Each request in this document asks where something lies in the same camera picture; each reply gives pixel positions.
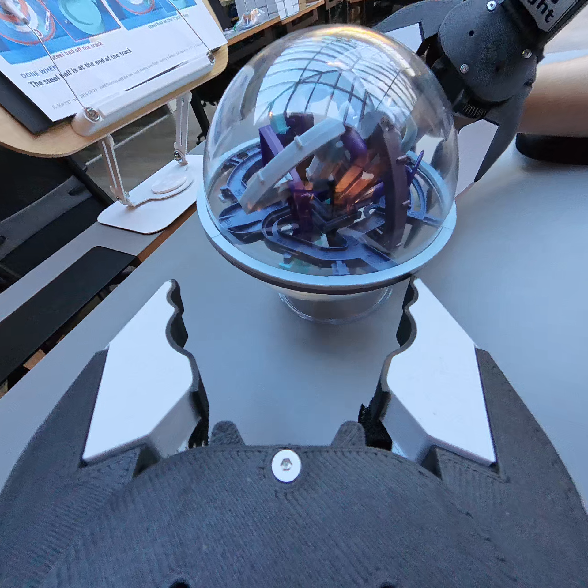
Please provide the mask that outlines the clear plastic ball stand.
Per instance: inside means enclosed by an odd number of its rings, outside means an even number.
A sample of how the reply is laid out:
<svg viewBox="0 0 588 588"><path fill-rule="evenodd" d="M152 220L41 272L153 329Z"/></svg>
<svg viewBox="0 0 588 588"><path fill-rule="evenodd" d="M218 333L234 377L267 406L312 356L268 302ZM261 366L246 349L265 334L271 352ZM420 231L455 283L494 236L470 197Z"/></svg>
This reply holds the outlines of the clear plastic ball stand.
<svg viewBox="0 0 588 588"><path fill-rule="evenodd" d="M365 318L388 300L393 287L362 293L298 292L273 286L281 301L298 317L321 325L343 325Z"/></svg>

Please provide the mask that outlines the person's right forearm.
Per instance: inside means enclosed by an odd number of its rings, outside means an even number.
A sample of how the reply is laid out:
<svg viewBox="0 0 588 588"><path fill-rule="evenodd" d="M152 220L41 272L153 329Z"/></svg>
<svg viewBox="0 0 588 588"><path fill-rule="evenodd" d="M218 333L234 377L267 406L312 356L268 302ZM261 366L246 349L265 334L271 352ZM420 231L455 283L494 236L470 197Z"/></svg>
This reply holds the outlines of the person's right forearm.
<svg viewBox="0 0 588 588"><path fill-rule="evenodd" d="M538 67L518 131L587 137L587 56Z"/></svg>

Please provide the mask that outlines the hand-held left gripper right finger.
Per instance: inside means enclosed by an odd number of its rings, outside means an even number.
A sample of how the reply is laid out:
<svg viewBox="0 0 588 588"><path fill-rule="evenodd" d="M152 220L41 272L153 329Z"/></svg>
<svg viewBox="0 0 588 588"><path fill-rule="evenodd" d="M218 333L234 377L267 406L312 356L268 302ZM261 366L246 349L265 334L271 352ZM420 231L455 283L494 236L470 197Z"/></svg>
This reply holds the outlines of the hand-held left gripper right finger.
<svg viewBox="0 0 588 588"><path fill-rule="evenodd" d="M474 342L418 278L409 282L396 337L400 348L365 407L367 444L417 462L436 446L494 463Z"/></svg>

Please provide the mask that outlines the instruction sheet on stand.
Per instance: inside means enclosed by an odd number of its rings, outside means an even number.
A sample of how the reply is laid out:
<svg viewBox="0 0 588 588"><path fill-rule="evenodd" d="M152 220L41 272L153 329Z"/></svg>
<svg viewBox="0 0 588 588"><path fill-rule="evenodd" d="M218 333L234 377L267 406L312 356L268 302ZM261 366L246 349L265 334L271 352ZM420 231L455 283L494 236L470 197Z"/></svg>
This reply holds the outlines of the instruction sheet on stand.
<svg viewBox="0 0 588 588"><path fill-rule="evenodd" d="M77 114L33 133L26 124L47 122L31 104L18 100L5 84L1 90L1 144L13 151L61 158L99 142L114 203L98 217L101 224L133 232L159 232L191 207L202 192L202 157L187 154L191 90L219 75L228 60L226 45L209 53L207 73L187 65L144 82L134 91L109 98L98 110L83 107ZM173 159L129 192L123 187L112 133L176 99Z"/></svg>

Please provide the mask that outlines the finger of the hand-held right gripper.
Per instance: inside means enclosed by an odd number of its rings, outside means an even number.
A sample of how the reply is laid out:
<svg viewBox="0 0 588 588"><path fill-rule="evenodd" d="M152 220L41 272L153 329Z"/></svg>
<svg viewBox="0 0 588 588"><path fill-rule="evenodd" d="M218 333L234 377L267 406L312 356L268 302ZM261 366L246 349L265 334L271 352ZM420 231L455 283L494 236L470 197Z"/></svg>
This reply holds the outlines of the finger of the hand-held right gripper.
<svg viewBox="0 0 588 588"><path fill-rule="evenodd" d="M458 152L456 197L474 182L483 161L483 121L469 123L458 131Z"/></svg>

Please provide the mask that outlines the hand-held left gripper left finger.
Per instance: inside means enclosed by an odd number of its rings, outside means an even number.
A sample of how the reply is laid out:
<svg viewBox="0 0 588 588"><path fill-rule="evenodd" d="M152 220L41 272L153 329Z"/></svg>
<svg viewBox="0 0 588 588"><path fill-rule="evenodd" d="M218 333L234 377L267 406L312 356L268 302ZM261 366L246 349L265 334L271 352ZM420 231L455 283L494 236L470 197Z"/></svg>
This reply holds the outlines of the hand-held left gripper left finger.
<svg viewBox="0 0 588 588"><path fill-rule="evenodd" d="M83 459L138 445L156 458L205 438L205 390L185 350L180 287L166 281L112 339Z"/></svg>

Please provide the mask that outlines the clear plastic maze ball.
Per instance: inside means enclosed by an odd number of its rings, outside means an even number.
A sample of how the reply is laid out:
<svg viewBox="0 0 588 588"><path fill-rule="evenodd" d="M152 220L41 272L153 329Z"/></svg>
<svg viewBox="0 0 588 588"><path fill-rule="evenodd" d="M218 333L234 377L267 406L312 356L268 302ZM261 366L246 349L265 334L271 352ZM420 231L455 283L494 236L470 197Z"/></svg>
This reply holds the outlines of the clear plastic maze ball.
<svg viewBox="0 0 588 588"><path fill-rule="evenodd" d="M456 224L458 133L437 79L383 33L290 33L232 79L203 155L212 246L276 288L380 289L419 270Z"/></svg>

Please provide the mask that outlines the black desk mat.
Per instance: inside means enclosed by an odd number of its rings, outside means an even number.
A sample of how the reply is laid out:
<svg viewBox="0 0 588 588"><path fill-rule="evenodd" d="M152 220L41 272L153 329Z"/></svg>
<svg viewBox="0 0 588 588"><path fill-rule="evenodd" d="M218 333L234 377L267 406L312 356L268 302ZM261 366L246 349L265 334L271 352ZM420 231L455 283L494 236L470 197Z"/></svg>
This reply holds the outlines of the black desk mat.
<svg viewBox="0 0 588 588"><path fill-rule="evenodd" d="M97 246L1 321L1 381L28 360L121 271L132 254Z"/></svg>

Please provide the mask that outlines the stack of white boxes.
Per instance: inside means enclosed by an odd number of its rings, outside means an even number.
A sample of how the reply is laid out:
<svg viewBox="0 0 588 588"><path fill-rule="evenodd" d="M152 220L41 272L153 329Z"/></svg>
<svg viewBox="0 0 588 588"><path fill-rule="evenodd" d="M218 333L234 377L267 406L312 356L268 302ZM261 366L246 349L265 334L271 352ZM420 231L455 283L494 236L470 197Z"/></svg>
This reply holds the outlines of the stack of white boxes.
<svg viewBox="0 0 588 588"><path fill-rule="evenodd" d="M312 1L235 1L239 17L258 9L267 19L286 19L306 8Z"/></svg>

